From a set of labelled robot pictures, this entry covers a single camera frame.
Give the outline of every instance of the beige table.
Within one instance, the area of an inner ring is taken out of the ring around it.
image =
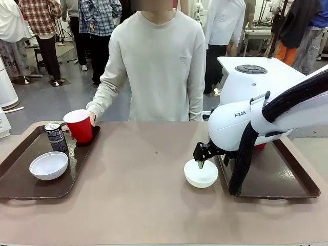
[[[36,127],[31,126],[23,137]],[[224,181],[191,187],[183,175],[205,122],[101,124],[73,191],[59,200],[0,203],[5,243],[287,244],[328,241],[328,187],[288,139],[285,145],[321,189],[301,203],[228,194]]]

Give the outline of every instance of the checkered shirt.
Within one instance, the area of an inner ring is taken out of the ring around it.
[[[62,14],[56,0],[19,0],[19,6],[35,35],[56,33],[54,19]]]
[[[119,0],[79,0],[80,33],[110,36],[114,31],[114,20],[122,14]]]

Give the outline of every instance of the black pants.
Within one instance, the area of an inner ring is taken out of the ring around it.
[[[217,58],[225,56],[227,52],[226,45],[209,45],[206,54],[206,73],[205,73],[205,90],[204,94],[210,94],[213,86],[217,85],[222,77],[222,65]]]
[[[77,59],[80,65],[86,65],[86,50],[90,39],[90,34],[79,32],[78,17],[71,17],[71,28],[76,43]]]
[[[100,83],[100,76],[104,74],[109,59],[108,44],[111,36],[100,37],[91,34],[90,54],[93,69],[92,80]]]
[[[56,42],[53,36],[50,39],[41,39],[35,36],[41,50],[42,59],[46,65],[49,75],[52,75],[55,80],[60,80],[60,67],[56,54]]]

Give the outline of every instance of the white bowl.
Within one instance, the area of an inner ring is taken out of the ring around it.
[[[194,159],[188,161],[184,166],[184,173],[187,181],[197,188],[211,186],[219,176],[217,167],[209,160],[205,161],[203,169],[199,168]]]
[[[39,156],[30,165],[30,172],[41,180],[60,177],[67,168],[68,157],[62,152],[49,152]]]

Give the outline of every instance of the person standing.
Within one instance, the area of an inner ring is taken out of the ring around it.
[[[0,0],[0,20],[0,54],[6,71],[11,80],[20,76],[25,78],[31,72],[24,40],[31,34],[14,0]]]
[[[254,21],[254,15],[255,15],[255,7],[256,7],[256,0],[244,0],[246,4],[245,9],[245,17],[244,17],[244,24],[243,29],[246,28],[247,23],[248,27],[250,29],[253,29],[253,21]]]
[[[292,67],[309,75],[319,54],[324,29],[328,27],[328,0],[321,0],[322,10],[311,19]]]
[[[60,0],[61,18],[66,20],[67,12],[71,22],[71,31],[76,43],[76,53],[78,63],[81,65],[82,71],[87,71],[86,50],[89,36],[85,33],[79,32],[78,20],[78,0]]]
[[[20,0],[19,6],[35,34],[48,73],[59,86],[65,81],[61,78],[55,42],[54,19],[61,17],[60,4],[56,0]]]
[[[320,0],[294,0],[280,29],[276,58],[291,66],[312,17],[321,11]]]
[[[205,25],[207,45],[204,94],[210,94],[220,83],[223,72],[217,60],[227,53],[227,45],[238,47],[245,14],[244,0],[211,0]]]
[[[110,59],[87,105],[91,123],[127,79],[132,91],[129,120],[202,121],[206,43],[201,25],[173,9],[172,0],[134,2],[141,11],[112,34]]]
[[[115,29],[114,19],[121,16],[122,6],[119,0],[80,0],[78,7],[80,33],[91,34],[92,81],[100,85],[100,76],[109,59],[108,44]]]

